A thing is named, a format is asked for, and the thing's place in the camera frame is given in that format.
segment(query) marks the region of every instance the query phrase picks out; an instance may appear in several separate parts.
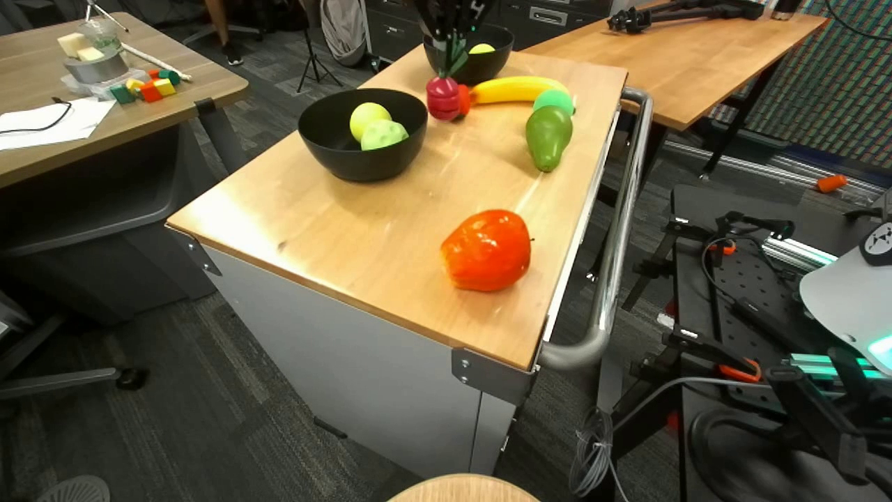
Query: gray carpet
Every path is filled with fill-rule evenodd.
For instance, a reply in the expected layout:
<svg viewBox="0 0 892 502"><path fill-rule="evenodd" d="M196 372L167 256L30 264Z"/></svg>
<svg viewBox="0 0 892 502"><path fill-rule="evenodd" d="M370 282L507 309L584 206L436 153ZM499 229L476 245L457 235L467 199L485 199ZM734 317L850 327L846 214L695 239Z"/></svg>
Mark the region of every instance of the gray carpet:
<svg viewBox="0 0 892 502"><path fill-rule="evenodd" d="M369 77L344 69L320 51L324 65L349 87ZM337 90L333 77L309 77L299 93L308 47L301 34L278 31L262 41L245 41L244 65L252 81L245 101L230 116L248 151L295 127L308 102ZM618 178L612 160L609 183ZM644 260L660 239L676 183L699 183L697 165L663 155L642 192L630 261ZM780 187L719 169L717 189L795 196ZM589 267L609 211L595 217L581 267ZM617 334L637 351L659 349L656 316L671 299L670 279L644 289L634 312L621 312ZM559 338L584 332L581 317L591 299L572 289L559 323ZM54 338L23 372L62 372L85 365L135 362L150 372L142 390L85 390L8 408L4 415L4 484L0 498L33 498L58 479L99 475L118 502L142 498L389 498L416 476L375 451L337 440L309 420L309 411L259 351L245 327L220 295L185 302L118 327L74 327ZM575 454L577 426L595 405L595 376L545 372L518 412L511 445L499 461L499 476L518 482L542 498L572 498L567 471ZM618 462L634 498L678 498L678 451L671 430L646 440Z"/></svg>

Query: banana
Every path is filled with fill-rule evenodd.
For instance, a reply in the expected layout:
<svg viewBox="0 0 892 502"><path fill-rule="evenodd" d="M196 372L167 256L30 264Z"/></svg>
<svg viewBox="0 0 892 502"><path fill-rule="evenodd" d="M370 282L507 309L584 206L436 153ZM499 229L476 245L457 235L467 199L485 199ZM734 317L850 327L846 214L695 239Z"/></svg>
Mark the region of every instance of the banana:
<svg viewBox="0 0 892 502"><path fill-rule="evenodd" d="M492 77L474 87L474 102L533 102L545 90L561 90L570 94L570 90L556 77L542 76L507 76L507 77Z"/></svg>

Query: handle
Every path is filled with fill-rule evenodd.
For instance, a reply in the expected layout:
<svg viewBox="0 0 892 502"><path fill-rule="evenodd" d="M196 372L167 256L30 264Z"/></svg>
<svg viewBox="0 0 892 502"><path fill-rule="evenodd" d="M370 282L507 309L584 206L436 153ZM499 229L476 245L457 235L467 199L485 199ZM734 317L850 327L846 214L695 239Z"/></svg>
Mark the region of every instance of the handle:
<svg viewBox="0 0 892 502"><path fill-rule="evenodd" d="M545 345L542 362L546 369L559 369L559 372L591 369L602 359L602 355L612 342L617 295L618 295L618 282L621 282L621 261L624 261L624 252L627 252L634 210L637 210L639 183L642 183L644 151L646 151L646 136L649 136L649 123L653 123L649 94L644 94L639 90L624 90L621 101L639 102L639 121L637 121L637 132L634 132L634 155L627 155L627 162L624 162L613 226L612 226L602 267L600 267L600 286L595 295L595 317L591 317L589 332L581 342L575 342L575 345L546 342Z"/></svg>

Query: wooden table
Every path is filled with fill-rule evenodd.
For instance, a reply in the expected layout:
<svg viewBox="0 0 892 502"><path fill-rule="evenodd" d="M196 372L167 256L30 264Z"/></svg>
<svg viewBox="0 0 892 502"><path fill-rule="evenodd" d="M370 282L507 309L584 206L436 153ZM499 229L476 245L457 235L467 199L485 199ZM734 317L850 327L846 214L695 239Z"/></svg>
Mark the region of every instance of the wooden table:
<svg viewBox="0 0 892 502"><path fill-rule="evenodd" d="M533 372L627 76L525 52L511 55L514 72L552 76L581 94L575 139L549 175L525 151L529 102L485 105L460 125L429 121L419 160L393 180L345 183L292 134L167 220L203 243L220 270L212 282L312 412L407 468L494 468L515 402L464 372ZM429 77L419 47L366 87L425 97ZM533 264L504 293L454 289L439 245L492 206L526 220Z"/></svg>
<svg viewBox="0 0 892 502"><path fill-rule="evenodd" d="M94 127L89 139L4 151L0 187L26 180L30 175L43 175L62 165L86 160L115 144L185 123L186 116L198 115L196 102L230 102L248 90L245 77L198 55L196 51L159 34L142 19L126 10L118 10L115 19L128 27L128 34L122 37L126 45L135 45L189 72L192 83L185 83L179 94L164 97L159 102L115 105L111 115ZM62 83L62 76L68 76L68 69L62 68L65 52L58 51L57 38L78 31L78 26L80 19L0 37L0 90L4 90L0 112L46 105L54 97L76 97ZM135 55L126 55L126 61L132 68L146 68L146 69L154 68Z"/></svg>
<svg viewBox="0 0 892 502"><path fill-rule="evenodd" d="M751 94L737 102L734 123L719 134L715 155L703 167L709 175L744 125L777 61L825 23L825 16L692 19L653 26L644 34L617 34L602 19L525 52L627 68L630 87L653 97L659 123L644 169L649 169L667 127L690 132L737 90L754 83Z"/></svg>

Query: paper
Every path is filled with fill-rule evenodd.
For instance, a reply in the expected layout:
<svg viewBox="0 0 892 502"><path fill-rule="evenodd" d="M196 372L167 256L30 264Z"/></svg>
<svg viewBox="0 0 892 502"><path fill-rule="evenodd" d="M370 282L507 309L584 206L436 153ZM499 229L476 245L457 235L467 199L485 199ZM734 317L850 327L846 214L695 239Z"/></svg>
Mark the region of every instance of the paper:
<svg viewBox="0 0 892 502"><path fill-rule="evenodd" d="M80 97L80 101L71 101L71 105L74 109L68 115L65 115L68 102L50 102L43 109L0 115L0 151L85 139L106 121L115 101Z"/></svg>

